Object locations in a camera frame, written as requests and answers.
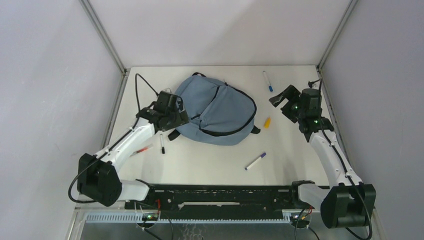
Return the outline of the white marker blue cap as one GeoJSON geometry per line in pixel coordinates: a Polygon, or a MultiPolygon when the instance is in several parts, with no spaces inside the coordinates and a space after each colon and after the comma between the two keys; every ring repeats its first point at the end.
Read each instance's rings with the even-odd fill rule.
{"type": "Polygon", "coordinates": [[[268,90],[272,93],[274,91],[274,89],[273,89],[272,84],[271,84],[271,82],[269,80],[269,77],[268,77],[267,72],[264,70],[262,72],[262,75],[263,75],[263,78],[264,78],[264,80],[265,80],[265,82],[267,84],[268,90]]]}

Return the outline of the yellow highlighter cap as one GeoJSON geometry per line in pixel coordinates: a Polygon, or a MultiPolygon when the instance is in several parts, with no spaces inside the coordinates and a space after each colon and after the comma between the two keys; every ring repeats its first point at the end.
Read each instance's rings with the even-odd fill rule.
{"type": "Polygon", "coordinates": [[[268,129],[268,128],[270,127],[270,125],[271,125],[271,118],[270,118],[270,117],[268,117],[268,118],[265,120],[265,122],[264,122],[264,124],[263,124],[263,127],[264,127],[265,129],[268,129]]]}

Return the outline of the white marker black cap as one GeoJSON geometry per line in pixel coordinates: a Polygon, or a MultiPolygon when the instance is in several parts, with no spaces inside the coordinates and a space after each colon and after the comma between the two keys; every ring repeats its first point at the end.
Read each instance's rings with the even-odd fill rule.
{"type": "Polygon", "coordinates": [[[161,153],[164,155],[166,153],[166,150],[165,150],[165,144],[164,144],[164,136],[162,133],[159,135],[159,139],[160,139],[160,145],[161,145],[161,153]]]}

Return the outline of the red pen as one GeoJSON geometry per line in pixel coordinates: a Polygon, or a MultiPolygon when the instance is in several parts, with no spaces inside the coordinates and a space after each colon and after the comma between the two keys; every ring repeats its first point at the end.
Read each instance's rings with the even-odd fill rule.
{"type": "Polygon", "coordinates": [[[130,156],[132,157],[132,156],[135,156],[135,155],[137,155],[137,154],[139,154],[139,153],[145,152],[145,151],[147,151],[147,150],[151,149],[152,147],[153,147],[153,145],[152,145],[152,144],[147,145],[147,146],[145,146],[145,147],[143,147],[143,148],[141,148],[141,149],[138,149],[138,150],[134,151],[134,152],[133,152],[130,156]]]}

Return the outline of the blue-grey student backpack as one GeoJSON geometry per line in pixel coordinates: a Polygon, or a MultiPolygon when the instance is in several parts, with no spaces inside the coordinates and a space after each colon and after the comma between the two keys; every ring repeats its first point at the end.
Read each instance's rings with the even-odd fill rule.
{"type": "Polygon", "coordinates": [[[217,145],[234,146],[249,135],[258,135],[255,126],[257,105],[252,97],[227,82],[195,72],[184,80],[175,94],[182,98],[188,123],[167,137],[178,137],[217,145]]]}

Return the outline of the white marker purple cap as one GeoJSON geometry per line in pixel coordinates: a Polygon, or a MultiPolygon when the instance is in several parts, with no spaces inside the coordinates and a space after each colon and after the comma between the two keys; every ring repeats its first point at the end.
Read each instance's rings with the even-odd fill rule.
{"type": "Polygon", "coordinates": [[[244,167],[244,170],[248,171],[249,169],[251,169],[255,164],[257,164],[260,160],[262,160],[266,155],[267,155],[266,152],[263,152],[262,154],[260,154],[256,159],[254,159],[252,162],[250,162],[248,165],[246,165],[244,167]]]}

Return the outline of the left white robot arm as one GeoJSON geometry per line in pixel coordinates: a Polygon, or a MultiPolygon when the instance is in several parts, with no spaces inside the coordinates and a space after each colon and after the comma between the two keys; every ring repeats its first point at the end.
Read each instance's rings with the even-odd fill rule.
{"type": "Polygon", "coordinates": [[[110,207],[118,201],[137,201],[145,209],[153,207],[157,196],[149,185],[140,180],[122,180],[119,171],[156,133],[188,122],[183,99],[161,91],[155,101],[138,111],[131,125],[115,141],[95,154],[85,153],[80,157],[78,174],[72,184],[89,198],[88,203],[110,207]]]}

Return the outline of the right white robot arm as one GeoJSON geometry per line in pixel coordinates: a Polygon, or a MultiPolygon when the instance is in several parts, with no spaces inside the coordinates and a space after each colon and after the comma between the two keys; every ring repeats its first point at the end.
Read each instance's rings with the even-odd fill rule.
{"type": "Polygon", "coordinates": [[[300,132],[317,154],[328,180],[328,188],[312,180],[292,182],[289,203],[295,208],[312,207],[320,211],[329,228],[354,228],[371,225],[376,200],[372,184],[365,184],[342,153],[332,122],[322,115],[322,96],[318,89],[302,91],[289,85],[269,102],[298,124],[300,132]]]}

